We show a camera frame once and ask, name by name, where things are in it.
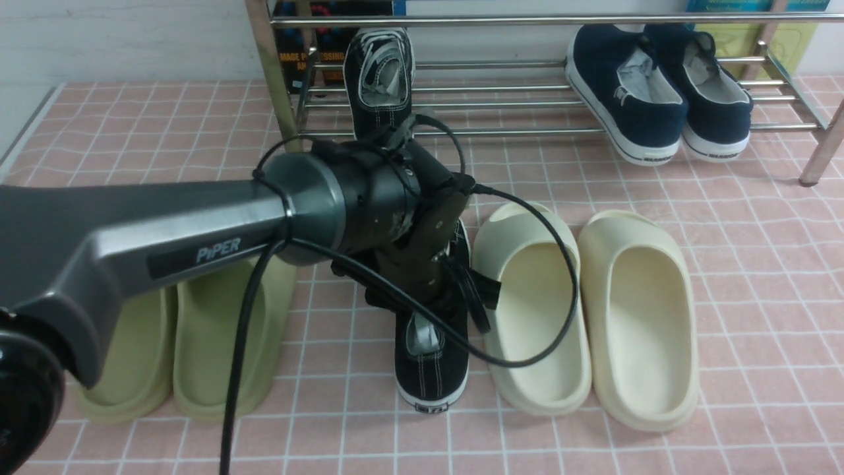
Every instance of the pink tile floor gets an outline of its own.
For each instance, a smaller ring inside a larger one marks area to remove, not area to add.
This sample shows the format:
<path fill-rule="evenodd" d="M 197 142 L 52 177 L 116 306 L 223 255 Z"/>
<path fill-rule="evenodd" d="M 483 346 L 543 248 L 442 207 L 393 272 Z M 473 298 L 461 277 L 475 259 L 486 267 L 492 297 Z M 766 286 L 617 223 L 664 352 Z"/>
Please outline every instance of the pink tile floor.
<path fill-rule="evenodd" d="M 803 79 L 829 116 L 844 77 Z M 787 107 L 761 122 L 796 122 Z M 451 112 L 454 128 L 593 123 L 585 110 Z M 349 128 L 348 115 L 312 127 Z M 249 176 L 279 138 L 264 83 L 68 85 L 6 183 L 83 186 Z M 413 413 L 392 377 L 392 318 L 325 265 L 300 270 L 277 381 L 240 421 L 235 473 L 819 475 L 844 467 L 844 167 L 820 185 L 796 176 L 807 134 L 757 134 L 729 165 L 681 152 L 659 168 L 620 160 L 603 138 L 465 139 L 469 171 L 554 206 L 577 228 L 597 211 L 635 210 L 670 232 L 694 283 L 702 395 L 691 422 L 643 434 L 591 397 L 562 418 L 516 412 L 472 362 L 446 415 Z M 450 144 L 429 140 L 445 163 Z M 473 234 L 498 204 L 465 215 Z M 474 341 L 480 343 L 475 334 Z M 135 423 L 101 426 L 69 391 L 61 420 L 21 473 L 216 473 L 219 425 L 172 402 Z"/>

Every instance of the white rubber sole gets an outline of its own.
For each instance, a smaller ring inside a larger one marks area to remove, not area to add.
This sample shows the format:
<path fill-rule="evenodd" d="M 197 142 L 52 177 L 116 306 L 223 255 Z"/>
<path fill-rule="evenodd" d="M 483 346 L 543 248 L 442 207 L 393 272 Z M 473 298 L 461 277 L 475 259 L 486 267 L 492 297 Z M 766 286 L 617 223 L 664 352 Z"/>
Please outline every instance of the white rubber sole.
<path fill-rule="evenodd" d="M 634 144 L 621 133 L 613 116 L 610 115 L 607 108 L 592 93 L 586 81 L 583 80 L 583 77 L 577 71 L 577 66 L 574 62 L 574 47 L 575 40 L 573 39 L 569 44 L 569 54 L 565 62 L 565 76 L 568 78 L 571 88 L 580 96 L 583 103 L 586 104 L 589 110 L 592 111 L 592 114 L 601 122 L 604 130 L 609 135 L 609 140 L 613 143 L 621 158 L 642 167 L 658 167 L 671 160 L 677 154 L 677 150 L 679 150 L 679 139 L 677 139 L 676 144 L 665 147 L 643 147 Z"/>
<path fill-rule="evenodd" d="M 687 123 L 683 126 L 683 140 L 689 146 L 689 153 L 695 158 L 710 163 L 724 163 L 739 158 L 750 142 L 750 133 L 734 144 L 716 144 L 696 134 Z"/>
<path fill-rule="evenodd" d="M 402 388 L 402 386 L 398 383 L 398 380 L 396 380 L 396 387 L 398 388 L 398 394 L 400 394 L 402 399 L 404 399 L 409 405 L 413 406 L 414 409 L 416 409 L 416 412 L 439 414 L 447 411 L 452 404 L 460 399 L 460 396 L 462 396 L 463 392 L 466 390 L 466 383 L 468 380 L 469 370 L 468 367 L 466 367 L 466 375 L 463 376 L 463 382 L 460 383 L 460 387 L 458 387 L 457 390 L 452 392 L 450 395 L 436 401 L 425 401 L 416 396 L 411 396 L 406 390 L 404 390 L 404 388 Z"/>

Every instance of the book cover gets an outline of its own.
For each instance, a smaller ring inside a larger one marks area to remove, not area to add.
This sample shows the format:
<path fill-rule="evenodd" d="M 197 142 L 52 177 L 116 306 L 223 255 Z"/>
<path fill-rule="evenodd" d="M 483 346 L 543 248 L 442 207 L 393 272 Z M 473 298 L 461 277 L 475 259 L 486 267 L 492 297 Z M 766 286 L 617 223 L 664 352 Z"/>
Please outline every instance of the book cover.
<path fill-rule="evenodd" d="M 771 9 L 772 0 L 689 0 L 688 12 L 766 12 Z M 829 0 L 791 0 L 786 10 L 789 12 L 822 12 L 829 5 Z M 718 56 L 750 56 L 756 43 L 761 25 L 725 24 L 697 25 L 698 31 L 706 31 L 715 38 Z M 776 30 L 769 45 L 774 56 L 782 62 L 786 70 L 793 72 L 800 64 L 806 48 L 812 40 L 817 25 L 805 23 L 784 23 Z M 739 74 L 742 66 L 726 67 L 731 73 Z M 767 79 L 764 71 L 760 79 Z"/>

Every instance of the shoe rack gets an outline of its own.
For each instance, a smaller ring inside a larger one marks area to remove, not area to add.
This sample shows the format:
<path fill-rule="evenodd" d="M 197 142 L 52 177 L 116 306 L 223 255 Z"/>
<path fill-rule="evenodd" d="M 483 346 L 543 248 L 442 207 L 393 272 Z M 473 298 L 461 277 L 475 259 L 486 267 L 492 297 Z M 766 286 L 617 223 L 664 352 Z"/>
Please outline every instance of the shoe rack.
<path fill-rule="evenodd" d="M 343 109 L 349 107 L 345 89 L 342 87 L 327 87 L 313 85 L 303 88 L 294 102 L 288 94 L 276 48 L 274 30 L 283 28 L 301 29 L 306 39 L 308 61 L 304 85 L 311 83 L 312 77 L 319 77 L 323 71 L 341 69 L 342 65 L 327 64 L 320 61 L 320 53 L 313 41 L 315 28 L 377 28 L 377 27 L 406 27 L 406 28 L 471 28 L 477 26 L 511 26 L 531 27 L 538 25 L 592 25 L 592 24 L 658 24 L 658 23 L 756 23 L 762 24 L 757 46 L 753 56 L 721 57 L 723 64 L 743 64 L 744 71 L 740 83 L 750 90 L 767 88 L 777 90 L 774 94 L 754 96 L 757 104 L 790 104 L 797 113 L 798 123 L 754 123 L 752 130 L 756 132 L 810 132 L 818 142 L 809 162 L 803 169 L 799 181 L 803 186 L 815 185 L 824 170 L 829 165 L 838 146 L 844 140 L 844 101 L 838 107 L 832 119 L 827 122 L 822 118 L 814 106 L 807 100 L 794 83 L 782 63 L 773 55 L 768 44 L 776 33 L 780 23 L 844 23 L 844 14 L 829 14 L 815 12 L 784 13 L 787 0 L 775 0 L 770 12 L 738 14 L 642 14 L 642 15 L 548 15 L 548 16 L 506 16 L 506 17 L 478 17 L 478 16 L 448 16 L 448 17 L 311 17 L 309 0 L 296 0 L 296 7 L 303 14 L 297 17 L 273 17 L 269 13 L 267 0 L 245 0 L 255 36 L 258 55 L 261 59 L 263 72 L 267 79 L 270 97 L 279 121 L 279 128 L 285 138 L 304 134 L 325 138 L 350 138 L 351 130 L 309 129 L 308 112 L 317 109 Z M 556 61 L 485 61 L 485 62 L 427 62 L 417 63 L 417 69 L 427 70 L 468 70 L 468 69 L 536 69 L 563 68 L 563 58 Z M 759 80 L 756 75 L 760 69 L 766 71 L 771 79 Z M 507 93 L 507 92 L 540 92 L 540 91 L 569 91 L 571 87 L 562 79 L 557 85 L 459 85 L 451 87 L 414 87 L 416 94 L 450 95 L 461 97 L 464 93 Z M 484 101 L 415 101 L 414 106 L 432 110 L 512 110 L 578 107 L 583 104 L 576 96 L 557 100 L 526 99 L 514 100 L 484 100 Z M 455 130 L 457 135 L 478 137 L 537 137 L 537 136 L 584 136 L 589 134 L 603 134 L 601 128 L 464 128 Z M 428 130 L 419 131 L 419 135 L 434 135 L 439 132 Z M 295 141 L 288 145 L 288 151 L 301 150 L 301 142 Z"/>

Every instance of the slide sandal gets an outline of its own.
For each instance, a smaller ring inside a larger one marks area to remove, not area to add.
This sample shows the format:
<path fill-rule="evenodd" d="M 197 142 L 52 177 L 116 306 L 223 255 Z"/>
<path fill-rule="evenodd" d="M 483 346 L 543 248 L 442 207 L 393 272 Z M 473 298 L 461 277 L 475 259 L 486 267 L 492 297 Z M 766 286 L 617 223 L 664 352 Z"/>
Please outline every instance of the slide sandal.
<path fill-rule="evenodd" d="M 595 215 L 577 242 L 598 399 L 633 429 L 676 429 L 700 391 L 695 304 L 677 243 L 621 210 Z"/>
<path fill-rule="evenodd" d="M 140 418 L 170 395 L 176 288 L 134 298 L 123 306 L 100 382 L 80 388 L 78 406 L 94 423 Z"/>
<path fill-rule="evenodd" d="M 532 204 L 560 234 L 575 265 L 577 244 L 568 226 L 551 210 Z M 560 248 L 542 223 L 516 204 L 500 207 L 478 231 L 472 267 L 501 282 L 496 310 L 488 310 L 492 331 L 486 350 L 519 360 L 544 350 L 560 332 L 571 305 L 568 270 Z M 577 409 L 592 383 L 583 312 L 546 359 L 527 368 L 490 365 L 495 388 L 515 408 L 535 415 L 561 415 Z"/>
<path fill-rule="evenodd" d="M 238 262 L 178 284 L 173 393 L 176 406 L 191 418 L 223 419 L 238 315 L 256 262 Z M 246 337 L 239 416 L 254 411 L 273 383 L 295 280 L 295 267 L 277 257 L 270 260 Z"/>

